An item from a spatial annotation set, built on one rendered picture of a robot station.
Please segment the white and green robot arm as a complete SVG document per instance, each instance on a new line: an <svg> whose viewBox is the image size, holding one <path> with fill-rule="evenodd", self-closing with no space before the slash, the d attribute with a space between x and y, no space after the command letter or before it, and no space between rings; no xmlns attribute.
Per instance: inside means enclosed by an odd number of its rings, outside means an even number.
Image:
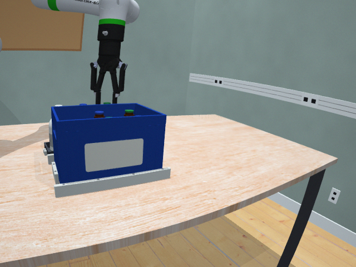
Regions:
<svg viewBox="0 0 356 267"><path fill-rule="evenodd" d="M125 25L137 20L140 8L134 0L31 0L38 8L100 16L98 41L123 42Z"/></svg>

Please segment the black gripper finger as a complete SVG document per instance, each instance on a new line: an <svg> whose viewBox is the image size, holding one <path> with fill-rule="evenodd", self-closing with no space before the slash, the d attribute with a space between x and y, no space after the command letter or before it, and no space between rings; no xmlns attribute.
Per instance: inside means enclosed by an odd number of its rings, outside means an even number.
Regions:
<svg viewBox="0 0 356 267"><path fill-rule="evenodd" d="M94 91L94 95L96 96L96 105L101 104L101 87L103 83L103 79L105 76L106 71L103 71L105 67L105 62L101 62L101 67L99 71L99 76L97 80L97 67L98 63L96 62L91 62L91 90ZM97 84L96 84L97 83Z"/></svg>
<svg viewBox="0 0 356 267"><path fill-rule="evenodd" d="M127 67L126 63L119 63L120 65L120 75L119 75L119 84L117 83L116 69L113 71L112 62L108 62L112 87L113 87L113 96L112 96L112 104L117 104L117 97L120 96L120 92L124 91L124 83L125 83L125 70Z"/></svg>

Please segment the blue crate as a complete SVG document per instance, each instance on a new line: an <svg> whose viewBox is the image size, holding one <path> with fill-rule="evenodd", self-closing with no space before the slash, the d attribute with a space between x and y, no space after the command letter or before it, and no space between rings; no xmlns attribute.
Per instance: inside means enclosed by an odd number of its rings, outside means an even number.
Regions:
<svg viewBox="0 0 356 267"><path fill-rule="evenodd" d="M162 169L166 116L138 103L63 106L52 123L60 184Z"/></svg>

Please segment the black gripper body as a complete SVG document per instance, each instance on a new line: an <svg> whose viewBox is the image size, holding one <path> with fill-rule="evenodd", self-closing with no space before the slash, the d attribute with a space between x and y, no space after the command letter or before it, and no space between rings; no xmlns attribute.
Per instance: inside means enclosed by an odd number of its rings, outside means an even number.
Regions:
<svg viewBox="0 0 356 267"><path fill-rule="evenodd" d="M112 62L113 71L118 67L120 61L121 42L100 41L97 63L101 67L101 62L105 62L103 71L110 71L108 62Z"/></svg>

